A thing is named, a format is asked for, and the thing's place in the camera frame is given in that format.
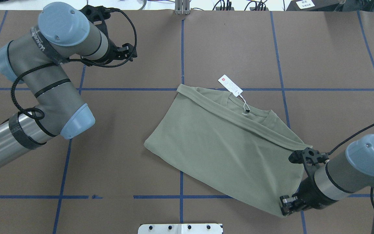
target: black cable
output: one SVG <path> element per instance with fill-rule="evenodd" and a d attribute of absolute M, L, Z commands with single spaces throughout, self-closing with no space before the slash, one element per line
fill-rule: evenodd
<path fill-rule="evenodd" d="M 137 34 L 136 34 L 136 29 L 135 29 L 135 26 L 134 24 L 132 23 L 131 19 L 125 14 L 125 12 L 123 12 L 121 9 L 117 9 L 117 8 L 109 8 L 109 12 L 120 12 L 128 21 L 129 23 L 131 24 L 132 26 L 132 29 L 134 31 L 134 38 L 135 38 L 135 43 L 134 43 L 134 48 L 133 50 L 131 51 L 131 53 L 129 54 L 128 58 L 119 63 L 119 64 L 116 64 L 116 65 L 102 65 L 102 64 L 97 64 L 95 62 L 92 62 L 92 61 L 89 61 L 89 60 L 83 60 L 83 59 L 67 59 L 67 61 L 69 62 L 84 62 L 86 64 L 90 64 L 90 65 L 93 65 L 93 66 L 96 66 L 96 67 L 102 67 L 102 68 L 116 68 L 116 67 L 120 67 L 124 64 L 126 64 L 131 58 L 132 58 L 132 55 L 134 53 L 134 51 L 136 51 L 136 46 L 137 46 Z M 47 68 L 47 67 L 51 67 L 51 66 L 54 66 L 56 64 L 54 63 L 48 63 L 48 64 L 44 64 L 44 65 L 41 65 L 41 66 L 38 66 L 38 67 L 35 67 L 35 68 L 32 68 L 28 71 L 25 71 L 24 73 L 22 73 L 21 75 L 19 75 L 15 81 L 12 83 L 12 86 L 11 86 L 11 99 L 12 99 L 12 102 L 14 103 L 15 107 L 18 109 L 18 111 L 22 114 L 25 114 L 26 116 L 32 118 L 32 119 L 35 119 L 35 120 L 41 120 L 44 118 L 44 112 L 42 110 L 40 110 L 39 108 L 22 108 L 19 104 L 18 104 L 18 101 L 17 101 L 17 98 L 15 97 L 15 89 L 18 85 L 18 83 L 22 80 L 22 78 L 32 72 L 35 72 L 37 70 L 40 70 L 40 69 L 43 69 L 43 68 Z M 37 116 L 35 115 L 33 112 L 36 112 L 36 113 L 39 113 L 40 116 Z"/>
<path fill-rule="evenodd" d="M 141 8 L 138 9 L 138 10 L 144 9 L 146 5 L 147 5 L 147 0 L 144 0 L 144 2 L 143 2 L 143 4 L 142 4 Z"/>
<path fill-rule="evenodd" d="M 251 3 L 255 3 L 255 8 L 256 8 L 256 6 L 258 5 L 258 2 L 257 2 L 257 1 L 249 1 L 248 5 L 245 6 L 244 11 L 246 10 L 246 8 L 248 8 L 249 4 L 251 4 Z"/>
<path fill-rule="evenodd" d="M 373 127 L 373 126 L 374 126 L 374 123 L 371 124 L 371 125 L 369 125 L 369 126 L 367 126 L 367 127 L 365 127 L 364 129 L 359 130 L 359 131 L 356 132 L 355 134 L 349 136 L 349 138 L 345 139 L 343 142 L 341 142 L 341 143 L 338 144 L 336 147 L 334 147 L 330 152 L 328 152 L 328 155 L 334 153 L 334 151 L 335 151 L 337 148 L 339 148 L 340 146 L 342 146 L 344 143 L 348 142 L 349 140 L 351 140 L 351 139 L 354 138 L 355 136 L 357 136 L 357 135 L 359 135 L 360 133 L 362 133 L 362 132 L 364 132 L 364 131 L 370 129 L 370 128 Z"/>
<path fill-rule="evenodd" d="M 116 67 L 120 67 L 120 66 L 126 64 L 132 58 L 132 55 L 133 55 L 134 51 L 136 51 L 136 45 L 137 45 L 137 34 L 136 34 L 135 26 L 132 23 L 131 19 L 121 9 L 112 8 L 112 10 L 113 11 L 111 11 L 111 12 L 120 12 L 123 16 L 125 16 L 125 18 L 129 21 L 129 23 L 131 24 L 132 29 L 134 31 L 134 38 L 135 38 L 134 49 L 129 54 L 128 58 L 125 61 L 123 61 L 119 64 L 116 64 L 116 65 L 103 65 L 103 64 L 98 64 L 98 63 L 86 60 L 86 59 L 85 60 L 83 60 L 83 59 L 67 59 L 67 61 L 69 61 L 69 62 L 84 62 L 86 64 L 90 64 L 90 65 L 93 65 L 93 66 L 96 66 L 96 67 L 101 67 L 101 68 L 116 68 Z"/>
<path fill-rule="evenodd" d="M 373 188 L 370 187 L 370 202 L 371 202 L 371 206 L 373 206 L 373 210 L 374 210 L 374 199 L 373 199 Z"/>
<path fill-rule="evenodd" d="M 32 68 L 24 73 L 22 73 L 21 75 L 19 75 L 15 81 L 12 83 L 12 86 L 11 86 L 11 99 L 12 99 L 12 102 L 14 103 L 15 107 L 18 109 L 18 111 L 22 114 L 25 114 L 26 116 L 34 119 L 34 120 L 42 120 L 44 118 L 44 112 L 42 110 L 40 110 L 39 108 L 22 108 L 18 102 L 17 102 L 17 99 L 15 98 L 15 89 L 17 87 L 17 84 L 22 80 L 22 78 L 32 72 L 35 72 L 37 70 L 40 70 L 42 68 L 47 68 L 47 67 L 51 67 L 51 66 L 54 66 L 56 65 L 55 63 L 48 63 L 48 64 L 44 64 L 44 65 L 41 65 L 41 66 L 38 66 L 38 67 L 35 67 L 35 68 Z M 34 114 L 30 114 L 28 112 L 37 112 L 40 114 L 40 116 L 37 116 L 37 115 L 34 115 Z"/>
<path fill-rule="evenodd" d="M 223 2 L 223 4 L 224 4 L 224 0 L 218 0 L 218 1 L 217 1 L 217 3 L 220 3 L 220 9 L 221 9 L 221 2 Z M 214 9 L 216 8 L 217 3 L 214 4 L 214 7 L 213 7 L 212 10 L 214 10 Z"/>
<path fill-rule="evenodd" d="M 258 3 L 258 5 L 256 6 L 256 8 L 255 8 L 254 10 L 259 10 L 259 9 L 261 9 L 261 5 L 262 5 L 262 1 L 260 1 L 260 2 Z"/>
<path fill-rule="evenodd" d="M 334 147 L 334 149 L 332 149 L 330 152 L 328 152 L 328 155 L 332 154 L 337 148 L 339 148 L 340 146 L 342 146 L 344 143 L 348 142 L 350 139 L 354 138 L 355 136 L 357 136 L 358 134 L 370 129 L 371 127 L 374 126 L 374 123 L 365 127 L 364 129 L 356 132 L 355 134 L 351 135 L 349 138 L 345 139 L 343 142 L 341 142 L 340 144 L 338 144 L 336 147 Z M 371 205 L 373 207 L 373 210 L 374 210 L 374 198 L 373 198 L 373 188 L 370 187 L 370 202 L 371 202 Z"/>

